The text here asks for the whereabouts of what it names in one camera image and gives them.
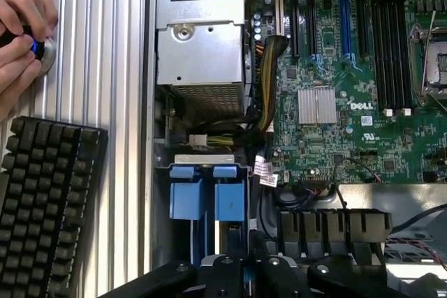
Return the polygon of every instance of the motherboard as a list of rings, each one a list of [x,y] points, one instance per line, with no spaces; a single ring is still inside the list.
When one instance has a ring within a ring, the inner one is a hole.
[[[335,167],[345,184],[445,182],[447,0],[256,0],[251,23],[255,53],[290,38],[274,115],[281,182],[329,181]]]

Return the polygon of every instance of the hand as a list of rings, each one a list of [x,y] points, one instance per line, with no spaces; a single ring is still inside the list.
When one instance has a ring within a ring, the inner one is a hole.
[[[0,24],[0,35],[4,31],[5,26]],[[0,122],[39,74],[41,63],[30,51],[32,45],[33,38],[22,35],[0,48]]]
[[[19,15],[40,42],[52,35],[58,21],[53,0],[0,0],[0,21],[15,35],[23,34]]]

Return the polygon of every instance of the ram slot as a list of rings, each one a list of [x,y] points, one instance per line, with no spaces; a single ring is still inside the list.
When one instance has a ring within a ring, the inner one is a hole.
[[[275,25],[276,25],[276,34],[280,36],[285,36],[285,28],[284,28],[284,0],[274,0],[274,9],[275,9]]]
[[[382,26],[380,21],[381,4],[379,0],[371,0],[372,36],[374,42],[374,65],[376,72],[377,104],[380,111],[384,111],[386,102],[385,66],[382,48]]]
[[[404,106],[404,82],[402,79],[402,63],[400,62],[401,50],[397,27],[397,0],[388,0],[388,18],[390,23],[390,67],[393,79],[395,109],[400,110]]]
[[[396,110],[395,104],[395,88],[393,80],[393,67],[391,66],[391,34],[390,30],[390,17],[389,17],[389,1],[381,0],[381,26],[382,26],[382,50],[383,50],[383,64],[385,66],[385,85],[386,85],[386,102],[387,110]]]
[[[300,58],[300,1],[291,0],[292,56]]]
[[[349,0],[339,0],[339,7],[342,56],[351,58],[351,3]]]
[[[411,109],[413,108],[413,93],[411,90],[408,38],[406,34],[405,1],[406,0],[397,0],[397,25],[400,43],[400,59],[402,62],[402,80],[404,87],[404,115],[410,115]]]
[[[368,30],[366,15],[366,0],[356,0],[357,8],[357,35],[358,35],[358,51],[360,57],[368,55]]]
[[[315,55],[317,53],[315,0],[306,0],[306,27],[307,27],[307,46],[309,48],[309,54]]]

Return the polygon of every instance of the green circuit board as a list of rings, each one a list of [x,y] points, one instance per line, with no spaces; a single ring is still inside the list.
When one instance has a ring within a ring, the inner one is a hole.
[[[370,1],[366,1],[369,52],[360,57],[356,2],[351,0],[353,60],[346,62],[341,50],[339,0],[332,0],[329,10],[323,9],[323,0],[316,0],[318,61],[309,55],[306,1],[300,0],[300,57],[294,57],[292,48],[288,48],[279,60],[277,71],[272,163],[282,182],[296,183],[303,178],[330,180],[335,164],[339,165],[337,178],[343,183],[371,181],[371,175],[363,167],[347,158],[361,161],[387,184],[427,181],[423,179],[423,172],[433,172],[439,176],[437,182],[445,182],[443,177],[447,175],[447,169],[439,152],[445,153],[447,147],[446,111],[437,101],[428,97],[420,99],[416,94],[421,90],[419,82],[423,67],[420,62],[411,64],[412,73],[416,73],[411,81],[411,99],[415,107],[412,115],[386,117],[378,108]],[[419,13],[415,10],[418,1],[407,0],[405,3],[408,35],[415,24],[427,30],[430,27],[432,11]],[[289,36],[293,33],[290,6],[290,2],[285,1],[285,32]],[[261,29],[257,32],[263,40],[275,34],[274,6],[269,1],[258,0],[255,7],[261,15],[258,25]],[[447,8],[438,11],[434,27],[447,27]],[[301,124],[298,119],[303,106],[298,103],[298,90],[318,87],[335,90],[337,121]],[[430,155],[439,155],[439,159],[435,162]]]

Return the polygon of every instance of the black keyboard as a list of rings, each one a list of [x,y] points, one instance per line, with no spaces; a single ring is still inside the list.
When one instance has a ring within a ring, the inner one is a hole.
[[[0,173],[0,298],[72,297],[107,132],[29,117],[11,131]]]

